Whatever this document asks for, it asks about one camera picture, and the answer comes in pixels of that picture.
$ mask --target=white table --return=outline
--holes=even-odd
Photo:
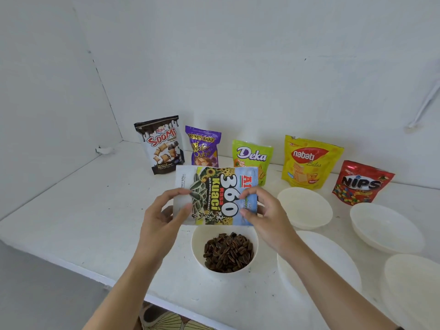
[[[220,157],[220,166],[232,160]],[[266,189],[277,195],[288,187],[282,167],[271,165]],[[362,277],[363,294],[386,314],[377,281],[389,255],[355,235],[350,206],[331,194],[332,174],[318,192],[333,207],[333,220],[316,229],[344,248]],[[122,142],[0,222],[0,239],[54,264],[106,285],[114,285],[135,250],[143,212],[154,198],[174,187],[175,174],[154,176],[140,144]],[[440,262],[440,190],[390,183],[375,202],[412,220],[426,238],[423,252]],[[255,265],[245,279],[207,277],[191,253],[192,226],[177,241],[146,295],[146,300],[219,330],[308,329],[309,315],[278,276],[276,254],[261,241]]]

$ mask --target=snack pouch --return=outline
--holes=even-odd
[[[320,189],[343,152],[342,147],[286,135],[282,179],[293,187]]]
[[[372,202],[393,177],[394,174],[391,172],[346,160],[342,164],[333,193],[351,206],[361,202]]]
[[[154,119],[135,123],[136,132],[142,140],[146,157],[151,160],[151,169],[155,175],[167,174],[176,169],[176,165],[185,162],[184,151],[180,149],[179,116]]]
[[[221,139],[221,132],[206,131],[191,126],[185,127],[190,138],[193,153],[191,163],[218,168],[217,145]]]
[[[256,213],[257,196],[250,194],[238,199],[247,187],[258,185],[258,168],[213,168],[197,165],[181,165],[176,169],[176,187],[192,190],[189,195],[174,198],[173,215],[187,203],[193,210],[184,224],[223,224],[251,226],[239,212],[248,209]]]
[[[258,185],[266,183],[266,174],[274,149],[259,146],[246,141],[232,141],[232,158],[234,167],[258,167]]]

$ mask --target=red bag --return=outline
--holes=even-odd
[[[394,174],[353,161],[344,161],[333,193],[348,205],[372,202]]]

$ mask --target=purple bag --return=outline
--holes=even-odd
[[[185,127],[190,138],[193,154],[191,163],[218,168],[217,144],[220,142],[221,132],[206,131],[191,126]]]

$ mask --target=hand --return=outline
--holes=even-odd
[[[272,249],[285,258],[290,247],[294,247],[300,241],[286,212],[279,200],[261,187],[245,189],[239,198],[244,199],[250,194],[257,194],[258,201],[264,205],[258,205],[257,209],[257,212],[263,217],[246,209],[240,210],[241,215],[253,224],[256,231]]]
[[[178,188],[167,190],[146,209],[143,217],[140,239],[133,259],[141,264],[160,267],[163,258],[173,247],[180,225],[191,213],[192,204],[186,204],[173,218],[173,207],[162,208],[179,194],[190,194],[190,190]]]

